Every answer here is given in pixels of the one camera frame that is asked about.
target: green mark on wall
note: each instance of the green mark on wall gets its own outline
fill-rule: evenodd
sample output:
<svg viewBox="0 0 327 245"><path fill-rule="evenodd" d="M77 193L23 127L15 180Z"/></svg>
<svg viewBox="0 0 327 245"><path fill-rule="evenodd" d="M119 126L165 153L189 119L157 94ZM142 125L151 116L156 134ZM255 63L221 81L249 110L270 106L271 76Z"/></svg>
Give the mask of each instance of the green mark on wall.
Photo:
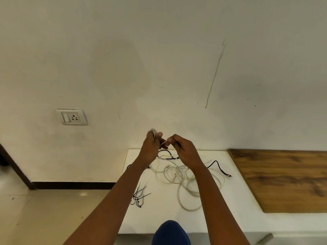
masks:
<svg viewBox="0 0 327 245"><path fill-rule="evenodd" d="M219 59L218 59L218 64L217 64L216 72L215 72L214 78L213 78L212 83L211 83L210 91L209 91L208 98L207 98L207 104L205 105L205 108L207 108L207 106L208 106L209 96L210 96L210 94L211 94L212 86L214 85L215 78L216 78L216 75L217 75L217 71L218 71L219 63L220 63L221 58L223 57L223 54L224 54L224 50L225 50L225 48L226 48L226 45L227 45L227 44L224 45L224 47L223 47L223 49L222 49L222 51L221 51L221 53L220 53L220 57L219 57Z"/></svg>

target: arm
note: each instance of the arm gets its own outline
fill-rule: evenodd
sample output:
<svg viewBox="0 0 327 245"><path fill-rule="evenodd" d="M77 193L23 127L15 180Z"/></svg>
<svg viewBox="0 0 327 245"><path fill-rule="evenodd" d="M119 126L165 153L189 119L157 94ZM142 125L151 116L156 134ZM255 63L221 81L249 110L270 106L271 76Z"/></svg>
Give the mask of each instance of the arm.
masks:
<svg viewBox="0 0 327 245"><path fill-rule="evenodd" d="M64 245L111 245L114 243L143 171L156 158L162 133L148 132L140 154L114 187L81 223Z"/></svg>
<svg viewBox="0 0 327 245"><path fill-rule="evenodd" d="M167 141L174 146L181 161L192 170L197 180L210 243L249 245L193 143L176 134Z"/></svg>

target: hand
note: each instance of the hand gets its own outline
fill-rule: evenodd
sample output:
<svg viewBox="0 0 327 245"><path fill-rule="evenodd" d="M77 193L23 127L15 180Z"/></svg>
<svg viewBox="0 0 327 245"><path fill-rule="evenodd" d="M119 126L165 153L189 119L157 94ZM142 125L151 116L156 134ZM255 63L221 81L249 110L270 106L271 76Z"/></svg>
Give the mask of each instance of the hand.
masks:
<svg viewBox="0 0 327 245"><path fill-rule="evenodd" d="M197 149L190 140L175 134L168 138L167 142L174 146L182 163L193 172L196 168L204 166Z"/></svg>
<svg viewBox="0 0 327 245"><path fill-rule="evenodd" d="M143 142L141 151L137 157L137 161L142 165L144 170L149 167L151 162L156 159L158 155L159 145L165 140L162 137L162 132L158 132L157 136L153 137L153 132L149 131L146 135L146 139ZM168 149L168 146L163 144L161 146L163 149Z"/></svg>

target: white cable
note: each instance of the white cable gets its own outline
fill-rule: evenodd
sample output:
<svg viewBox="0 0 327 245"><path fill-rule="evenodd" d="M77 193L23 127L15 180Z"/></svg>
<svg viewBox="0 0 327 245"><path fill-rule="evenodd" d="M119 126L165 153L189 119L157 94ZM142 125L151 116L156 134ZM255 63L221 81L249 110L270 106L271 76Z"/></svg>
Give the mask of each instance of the white cable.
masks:
<svg viewBox="0 0 327 245"><path fill-rule="evenodd" d="M155 176L156 178L164 183L164 184L178 184L178 189L177 189L177 200L178 200L178 203L180 204L180 206L186 210L186 211L197 211L198 209L200 209L202 207L202 205L200 205L199 207L195 208L195 209L188 209L186 208L185 206L183 206L181 200L180 200L180 188L183 187L190 195L192 195L193 197L196 197L196 198L199 198L200 197L200 193L198 191L194 191L194 190L191 190L189 188L189 184L190 182L192 181L196 181L195 179L195 176L194 174L189 177L188 176L188 171L189 169L185 166L185 165L180 165L178 166L175 162L174 162L174 159L173 160L168 160L169 158L177 158L178 155L162 155L160 157L158 157L158 164L157 164L157 167L156 169L154 169L152 167L152 163L150 165L150 169L152 171L155 172ZM159 168L159 164L160 164L160 160L166 160L166 161L169 161L170 163L172 163L174 166L171 166L171 165L167 165L162 171L158 171L158 168ZM174 169L174 177L173 179L171 179L168 175L168 173ZM211 169L209 168L209 170L212 170L212 171L216 171L217 173L219 173L222 177L223 177L223 183L221 183L221 181L218 179L218 177L216 175L214 175L213 173L211 173L211 175L216 178L216 180L219 182L220 186L218 186L219 189L221 189L225 183L225 177L222 173L220 173L218 170L216 169ZM157 173L163 173L163 176L166 178L167 182L166 181L163 181L161 179L159 179L159 177L157 176Z"/></svg>

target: white wall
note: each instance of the white wall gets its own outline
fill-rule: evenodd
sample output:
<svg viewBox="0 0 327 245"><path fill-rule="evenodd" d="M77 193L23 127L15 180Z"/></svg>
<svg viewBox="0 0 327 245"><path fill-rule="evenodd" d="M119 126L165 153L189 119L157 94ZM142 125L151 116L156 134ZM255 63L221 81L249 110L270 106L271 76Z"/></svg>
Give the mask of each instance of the white wall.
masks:
<svg viewBox="0 0 327 245"><path fill-rule="evenodd" d="M0 143L32 181L116 181L150 128L325 150L326 27L327 0L2 0Z"/></svg>

